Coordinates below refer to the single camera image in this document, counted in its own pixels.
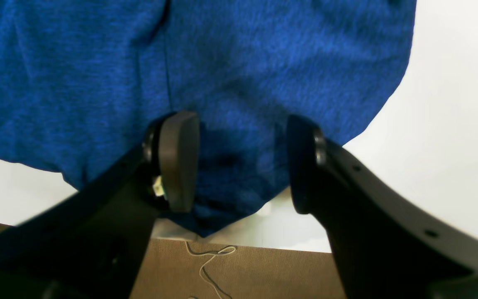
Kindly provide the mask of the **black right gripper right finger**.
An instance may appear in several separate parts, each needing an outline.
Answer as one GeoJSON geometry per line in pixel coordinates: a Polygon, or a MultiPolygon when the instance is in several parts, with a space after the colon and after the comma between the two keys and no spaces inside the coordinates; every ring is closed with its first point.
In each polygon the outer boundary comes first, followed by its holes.
{"type": "Polygon", "coordinates": [[[296,212],[325,229],[349,299],[478,299],[478,239],[403,198],[306,117],[287,119],[296,212]]]}

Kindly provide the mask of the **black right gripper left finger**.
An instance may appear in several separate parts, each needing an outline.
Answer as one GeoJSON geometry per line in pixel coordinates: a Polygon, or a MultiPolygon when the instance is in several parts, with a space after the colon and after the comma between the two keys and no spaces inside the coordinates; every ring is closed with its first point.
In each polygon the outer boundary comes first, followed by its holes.
{"type": "Polygon", "coordinates": [[[55,207],[0,233],[0,299],[127,299],[162,213],[195,199],[200,121],[181,110],[55,207]]]}

